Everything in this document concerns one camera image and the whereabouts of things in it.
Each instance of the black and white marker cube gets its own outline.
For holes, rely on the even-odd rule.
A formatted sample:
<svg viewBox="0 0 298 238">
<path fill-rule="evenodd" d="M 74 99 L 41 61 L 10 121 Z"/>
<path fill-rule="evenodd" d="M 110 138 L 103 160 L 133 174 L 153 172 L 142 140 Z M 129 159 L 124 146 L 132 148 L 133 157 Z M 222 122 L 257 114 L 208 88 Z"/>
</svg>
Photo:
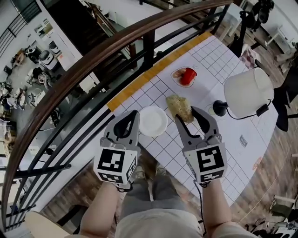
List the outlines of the black and white marker cube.
<svg viewBox="0 0 298 238">
<path fill-rule="evenodd" d="M 186 151 L 184 156 L 198 183 L 219 179 L 227 170 L 224 143 Z"/>
<path fill-rule="evenodd" d="M 105 182 L 127 184 L 137 164 L 137 151 L 100 147 L 93 170 Z"/>
</svg>

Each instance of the white plate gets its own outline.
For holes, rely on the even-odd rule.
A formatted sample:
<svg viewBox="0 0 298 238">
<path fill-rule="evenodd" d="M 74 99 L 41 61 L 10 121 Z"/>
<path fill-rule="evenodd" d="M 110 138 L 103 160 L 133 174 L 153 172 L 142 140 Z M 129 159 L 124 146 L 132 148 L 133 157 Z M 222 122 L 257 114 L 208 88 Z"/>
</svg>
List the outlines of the white plate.
<svg viewBox="0 0 298 238">
<path fill-rule="evenodd" d="M 159 136 L 167 129 L 168 117 L 163 109 L 148 106 L 140 111 L 140 132 L 145 136 Z"/>
</svg>

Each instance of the black lamp base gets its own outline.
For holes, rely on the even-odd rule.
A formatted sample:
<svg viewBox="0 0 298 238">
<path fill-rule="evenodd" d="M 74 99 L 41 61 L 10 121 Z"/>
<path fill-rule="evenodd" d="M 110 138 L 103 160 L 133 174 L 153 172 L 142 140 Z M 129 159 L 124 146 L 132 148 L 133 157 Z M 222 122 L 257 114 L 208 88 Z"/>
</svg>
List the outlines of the black lamp base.
<svg viewBox="0 0 298 238">
<path fill-rule="evenodd" d="M 216 100 L 213 103 L 213 111 L 219 117 L 223 117 L 227 113 L 228 107 L 228 104 L 226 102 L 222 102 L 221 100 Z"/>
</svg>

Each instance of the sponge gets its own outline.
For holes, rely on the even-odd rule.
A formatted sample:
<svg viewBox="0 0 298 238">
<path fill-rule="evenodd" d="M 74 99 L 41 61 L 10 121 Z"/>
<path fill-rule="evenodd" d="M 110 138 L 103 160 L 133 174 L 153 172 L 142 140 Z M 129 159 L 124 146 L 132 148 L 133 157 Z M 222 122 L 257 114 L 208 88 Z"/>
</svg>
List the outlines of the sponge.
<svg viewBox="0 0 298 238">
<path fill-rule="evenodd" d="M 166 97 L 166 102 L 173 118 L 175 118 L 175 116 L 178 114 L 186 123 L 190 123 L 194 120 L 190 103 L 186 98 L 179 97 L 177 94 L 173 94 L 169 97 Z"/>
</svg>

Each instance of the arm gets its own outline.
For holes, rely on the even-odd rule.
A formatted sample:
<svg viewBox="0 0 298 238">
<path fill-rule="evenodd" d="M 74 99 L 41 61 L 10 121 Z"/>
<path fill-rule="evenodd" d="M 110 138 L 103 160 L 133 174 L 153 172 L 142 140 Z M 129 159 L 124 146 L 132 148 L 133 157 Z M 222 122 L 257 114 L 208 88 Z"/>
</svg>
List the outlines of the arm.
<svg viewBox="0 0 298 238">
<path fill-rule="evenodd" d="M 232 220 L 232 213 L 219 179 L 211 181 L 203 188 L 203 218 L 209 238 L 218 226 Z"/>
<path fill-rule="evenodd" d="M 80 234 L 89 238 L 106 238 L 113 223 L 118 198 L 117 188 L 103 182 L 82 218 Z"/>
</svg>

